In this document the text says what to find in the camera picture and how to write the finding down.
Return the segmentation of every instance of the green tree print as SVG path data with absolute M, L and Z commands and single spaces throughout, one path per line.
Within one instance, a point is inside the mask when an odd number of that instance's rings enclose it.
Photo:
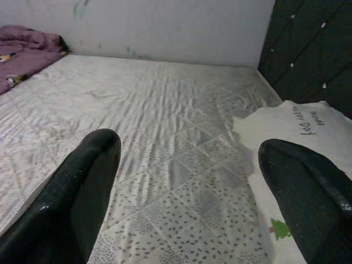
M 287 225 L 284 222 L 281 222 L 280 220 L 275 220 L 273 218 L 270 218 L 270 220 L 273 226 L 269 228 L 269 232 L 275 233 L 276 240 L 278 240 L 279 238 L 291 236 L 290 229 L 288 229 Z

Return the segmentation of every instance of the mattress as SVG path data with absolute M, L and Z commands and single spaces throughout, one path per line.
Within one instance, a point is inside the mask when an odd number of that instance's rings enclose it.
M 0 96 L 0 230 L 111 128 L 122 159 L 89 263 L 267 263 L 234 122 L 280 103 L 251 68 L 68 55 Z

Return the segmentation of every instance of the bed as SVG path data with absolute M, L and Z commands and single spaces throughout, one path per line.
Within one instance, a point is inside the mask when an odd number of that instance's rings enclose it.
M 267 263 L 234 121 L 280 103 L 251 68 L 68 55 L 0 96 L 0 232 L 110 128 L 122 157 L 89 263 Z

